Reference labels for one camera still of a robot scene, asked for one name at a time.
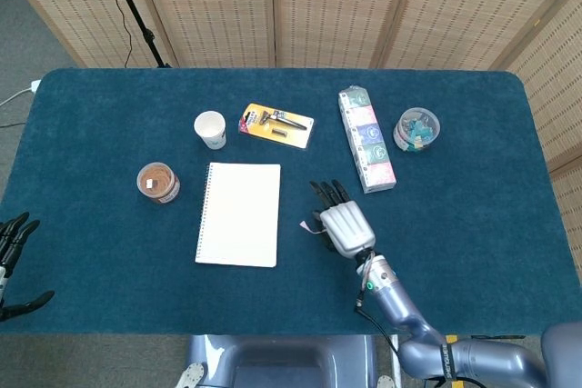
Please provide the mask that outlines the blue-grey robot torso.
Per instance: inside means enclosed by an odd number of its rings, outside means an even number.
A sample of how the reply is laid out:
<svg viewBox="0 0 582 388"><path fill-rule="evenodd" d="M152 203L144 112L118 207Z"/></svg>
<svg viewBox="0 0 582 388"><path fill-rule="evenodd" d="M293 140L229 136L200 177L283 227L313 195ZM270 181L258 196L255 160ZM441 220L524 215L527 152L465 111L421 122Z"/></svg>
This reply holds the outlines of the blue-grey robot torso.
<svg viewBox="0 0 582 388"><path fill-rule="evenodd" d="M200 363L205 388L234 388L236 373L255 367L316 370L321 388L376 388L376 350L370 334L218 335L189 337L186 362Z"/></svg>

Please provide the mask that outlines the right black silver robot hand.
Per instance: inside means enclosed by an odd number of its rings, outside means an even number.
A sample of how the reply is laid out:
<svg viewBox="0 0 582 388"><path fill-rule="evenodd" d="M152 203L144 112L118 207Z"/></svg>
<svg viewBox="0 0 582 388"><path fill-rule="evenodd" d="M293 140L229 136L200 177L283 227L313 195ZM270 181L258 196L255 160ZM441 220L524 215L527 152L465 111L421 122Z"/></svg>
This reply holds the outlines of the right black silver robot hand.
<svg viewBox="0 0 582 388"><path fill-rule="evenodd" d="M376 236L358 204L337 179L330 183L310 181L309 184L323 205L313 216L327 235L332 250L347 259L362 262L363 256L373 251Z"/></svg>

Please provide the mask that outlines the yellow razor blister pack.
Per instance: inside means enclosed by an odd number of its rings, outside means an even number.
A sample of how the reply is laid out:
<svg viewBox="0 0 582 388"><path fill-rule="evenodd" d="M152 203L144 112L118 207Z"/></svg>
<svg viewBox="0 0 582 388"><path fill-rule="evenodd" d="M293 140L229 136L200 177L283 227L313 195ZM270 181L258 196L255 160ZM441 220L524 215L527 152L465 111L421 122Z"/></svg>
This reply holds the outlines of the yellow razor blister pack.
<svg viewBox="0 0 582 388"><path fill-rule="evenodd" d="M255 138L306 149L315 119L251 103L238 121L238 132Z"/></svg>

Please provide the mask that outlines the colourful tissue pack strip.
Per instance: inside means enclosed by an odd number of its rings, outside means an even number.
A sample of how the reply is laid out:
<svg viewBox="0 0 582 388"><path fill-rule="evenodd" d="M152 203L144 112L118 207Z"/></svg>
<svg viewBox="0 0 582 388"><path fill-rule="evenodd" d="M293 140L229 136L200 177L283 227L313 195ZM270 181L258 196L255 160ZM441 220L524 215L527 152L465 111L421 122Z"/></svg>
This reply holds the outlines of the colourful tissue pack strip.
<svg viewBox="0 0 582 388"><path fill-rule="evenodd" d="M339 92L338 106L363 192L394 188L396 175L367 90L349 86Z"/></svg>

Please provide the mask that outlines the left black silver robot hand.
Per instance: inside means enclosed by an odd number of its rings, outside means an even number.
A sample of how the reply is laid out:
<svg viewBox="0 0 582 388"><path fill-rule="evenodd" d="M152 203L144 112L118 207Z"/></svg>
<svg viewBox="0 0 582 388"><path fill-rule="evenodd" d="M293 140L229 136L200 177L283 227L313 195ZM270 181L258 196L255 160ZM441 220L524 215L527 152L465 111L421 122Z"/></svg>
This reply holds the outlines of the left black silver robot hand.
<svg viewBox="0 0 582 388"><path fill-rule="evenodd" d="M40 225L39 220L28 222L29 216L28 212L23 212L5 223L0 223L0 323L37 311L50 302L55 295L54 290L49 290L29 302L5 304L5 291L25 244Z"/></svg>

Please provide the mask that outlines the clear tub of binder clips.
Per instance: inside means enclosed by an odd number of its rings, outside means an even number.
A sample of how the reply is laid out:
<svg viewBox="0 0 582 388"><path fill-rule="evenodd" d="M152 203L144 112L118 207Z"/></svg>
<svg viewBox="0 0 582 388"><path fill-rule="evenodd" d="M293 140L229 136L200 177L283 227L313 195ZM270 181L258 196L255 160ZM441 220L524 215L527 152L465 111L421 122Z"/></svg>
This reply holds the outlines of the clear tub of binder clips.
<svg viewBox="0 0 582 388"><path fill-rule="evenodd" d="M405 110L393 130L396 146L404 152L421 152L439 136L441 125L437 116L423 107Z"/></svg>

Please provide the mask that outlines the black tripod stand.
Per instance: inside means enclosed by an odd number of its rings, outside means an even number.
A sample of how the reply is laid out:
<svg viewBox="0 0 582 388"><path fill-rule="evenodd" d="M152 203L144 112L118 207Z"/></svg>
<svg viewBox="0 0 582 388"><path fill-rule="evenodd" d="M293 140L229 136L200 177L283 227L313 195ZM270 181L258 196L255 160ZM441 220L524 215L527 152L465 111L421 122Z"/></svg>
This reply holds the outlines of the black tripod stand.
<svg viewBox="0 0 582 388"><path fill-rule="evenodd" d="M140 15L134 0L125 0L127 6L129 7L131 14L133 15L137 26L139 27L142 36L147 44L150 52L152 53L153 57L156 60L156 64L158 68L170 68L171 65L165 62L160 55L159 51L157 50L156 43L155 43L155 35L154 33L146 26L142 16Z"/></svg>

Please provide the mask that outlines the white spiral notebook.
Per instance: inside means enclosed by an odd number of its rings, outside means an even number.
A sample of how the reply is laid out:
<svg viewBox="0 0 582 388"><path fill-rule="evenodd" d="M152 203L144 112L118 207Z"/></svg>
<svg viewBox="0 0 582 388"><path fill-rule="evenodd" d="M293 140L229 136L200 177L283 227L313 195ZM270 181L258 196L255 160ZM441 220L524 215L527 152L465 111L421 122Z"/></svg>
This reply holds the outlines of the white spiral notebook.
<svg viewBox="0 0 582 388"><path fill-rule="evenodd" d="M280 164L211 163L195 262L274 268Z"/></svg>

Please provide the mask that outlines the bamboo folding screen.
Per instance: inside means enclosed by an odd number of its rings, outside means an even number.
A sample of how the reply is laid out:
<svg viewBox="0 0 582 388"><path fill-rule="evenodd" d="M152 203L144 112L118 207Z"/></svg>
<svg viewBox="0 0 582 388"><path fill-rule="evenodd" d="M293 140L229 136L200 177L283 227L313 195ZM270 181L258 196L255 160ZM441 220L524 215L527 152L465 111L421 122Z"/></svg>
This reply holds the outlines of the bamboo folding screen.
<svg viewBox="0 0 582 388"><path fill-rule="evenodd" d="M156 64L125 0L26 1L78 65ZM582 184L582 0L134 2L172 66L512 72L558 195Z"/></svg>

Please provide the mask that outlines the blue table mat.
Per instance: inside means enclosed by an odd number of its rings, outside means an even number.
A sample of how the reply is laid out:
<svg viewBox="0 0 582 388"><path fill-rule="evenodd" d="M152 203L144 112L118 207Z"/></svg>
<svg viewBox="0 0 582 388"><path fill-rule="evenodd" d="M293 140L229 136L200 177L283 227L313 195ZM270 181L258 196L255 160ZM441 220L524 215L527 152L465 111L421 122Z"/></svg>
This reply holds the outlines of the blue table mat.
<svg viewBox="0 0 582 388"><path fill-rule="evenodd" d="M365 194L338 94L367 90L396 186ZM315 119L306 149L238 132L251 104ZM438 118L404 152L405 110ZM226 145L196 117L217 111ZM168 204L136 186L147 164L181 184ZM207 167L280 164L274 268L195 262ZM337 179L383 254L442 333L540 333L582 321L582 286L520 80L507 72L348 69L59 69L41 81L0 201L0 221L40 221L5 294L54 290L6 333L368 333L352 261L300 227L321 208L310 181Z"/></svg>

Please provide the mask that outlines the white table leg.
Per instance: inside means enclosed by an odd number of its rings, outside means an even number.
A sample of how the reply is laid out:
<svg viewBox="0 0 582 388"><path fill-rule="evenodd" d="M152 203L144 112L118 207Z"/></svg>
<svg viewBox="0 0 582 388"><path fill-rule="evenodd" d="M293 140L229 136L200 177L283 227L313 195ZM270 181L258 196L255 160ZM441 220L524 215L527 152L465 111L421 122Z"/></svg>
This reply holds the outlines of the white table leg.
<svg viewBox="0 0 582 388"><path fill-rule="evenodd" d="M390 336L391 341L391 367L392 367L392 379L395 384L395 388L402 388L401 383L401 367L398 359L397 351L399 346L398 335L392 334Z"/></svg>

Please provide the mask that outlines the clear tub of rubber bands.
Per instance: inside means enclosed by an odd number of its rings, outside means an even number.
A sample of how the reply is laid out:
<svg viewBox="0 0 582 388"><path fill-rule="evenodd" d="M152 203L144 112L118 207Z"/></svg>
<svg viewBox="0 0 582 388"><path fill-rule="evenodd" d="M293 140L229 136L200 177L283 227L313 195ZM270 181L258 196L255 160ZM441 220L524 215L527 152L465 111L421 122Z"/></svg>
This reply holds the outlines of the clear tub of rubber bands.
<svg viewBox="0 0 582 388"><path fill-rule="evenodd" d="M172 202L181 188L178 176L161 162L145 165L137 174L136 186L142 195L156 204Z"/></svg>

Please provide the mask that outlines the white paper cup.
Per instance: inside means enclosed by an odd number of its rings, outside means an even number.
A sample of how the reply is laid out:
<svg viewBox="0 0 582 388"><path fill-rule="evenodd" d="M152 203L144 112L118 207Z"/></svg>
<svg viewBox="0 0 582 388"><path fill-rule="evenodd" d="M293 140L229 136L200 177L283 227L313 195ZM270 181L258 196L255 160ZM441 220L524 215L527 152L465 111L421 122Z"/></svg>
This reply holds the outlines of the white paper cup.
<svg viewBox="0 0 582 388"><path fill-rule="evenodd" d="M205 111L194 121L194 130L211 150L219 150L226 145L226 120L217 111Z"/></svg>

